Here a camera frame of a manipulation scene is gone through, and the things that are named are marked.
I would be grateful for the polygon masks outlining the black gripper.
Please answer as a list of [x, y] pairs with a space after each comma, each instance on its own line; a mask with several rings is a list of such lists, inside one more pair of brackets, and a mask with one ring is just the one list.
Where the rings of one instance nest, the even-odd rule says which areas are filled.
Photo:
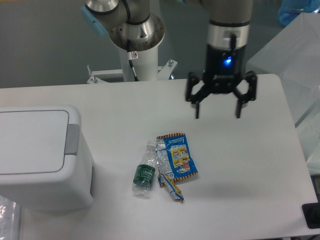
[[[200, 117], [200, 103], [210, 94], [229, 94], [231, 92], [237, 97], [235, 116], [241, 117], [241, 111], [244, 105], [249, 101], [255, 101], [257, 98], [258, 76], [254, 71], [248, 71], [244, 74], [244, 56], [246, 47], [230, 49], [214, 48], [210, 44], [206, 47], [205, 68], [203, 73], [204, 85], [196, 92], [192, 93], [200, 79], [194, 72], [189, 72], [185, 88], [185, 101], [191, 104], [195, 109], [195, 118]], [[248, 83], [246, 93], [241, 93], [237, 85], [244, 80]]]

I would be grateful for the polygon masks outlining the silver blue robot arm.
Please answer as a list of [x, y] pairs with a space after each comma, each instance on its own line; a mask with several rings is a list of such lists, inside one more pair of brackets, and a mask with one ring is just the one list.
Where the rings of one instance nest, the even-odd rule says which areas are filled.
[[[187, 75], [184, 98], [196, 110], [209, 95], [234, 94], [235, 116], [257, 97], [258, 77], [244, 72], [244, 56], [253, 10], [251, 0], [193, 0], [192, 5], [209, 12], [205, 67], [201, 77]], [[81, 12], [99, 35], [107, 34], [124, 52], [122, 70], [129, 81], [148, 78], [148, 62], [141, 54], [155, 49], [165, 36], [162, 20], [151, 13], [148, 0], [87, 0]]]

